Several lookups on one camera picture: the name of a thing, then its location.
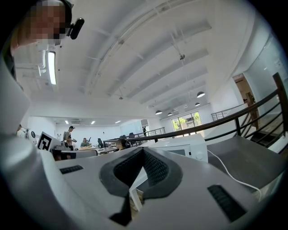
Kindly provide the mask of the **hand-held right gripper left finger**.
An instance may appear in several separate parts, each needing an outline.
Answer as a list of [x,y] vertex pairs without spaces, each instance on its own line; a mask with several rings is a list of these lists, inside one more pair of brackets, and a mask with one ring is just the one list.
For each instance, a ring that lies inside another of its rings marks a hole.
[[106,190],[124,199],[121,210],[110,219],[122,226],[132,220],[129,189],[144,165],[143,148],[139,147],[102,166],[99,178]]

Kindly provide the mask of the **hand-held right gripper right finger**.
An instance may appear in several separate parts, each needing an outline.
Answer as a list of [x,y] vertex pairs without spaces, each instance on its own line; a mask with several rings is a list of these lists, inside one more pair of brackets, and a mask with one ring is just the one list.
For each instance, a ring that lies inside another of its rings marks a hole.
[[143,154],[143,167],[149,185],[144,191],[143,200],[169,196],[181,183],[181,167],[173,160],[147,147],[143,149]]

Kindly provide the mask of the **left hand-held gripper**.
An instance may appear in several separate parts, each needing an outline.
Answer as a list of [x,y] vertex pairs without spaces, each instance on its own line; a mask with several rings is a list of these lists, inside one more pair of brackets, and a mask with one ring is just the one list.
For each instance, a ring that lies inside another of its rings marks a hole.
[[36,134],[34,131],[30,129],[26,129],[25,138],[29,140],[30,143],[36,145],[36,147],[40,150],[46,150],[51,152],[52,149],[55,149],[56,146],[59,146],[59,140],[42,132],[38,140],[36,140]]

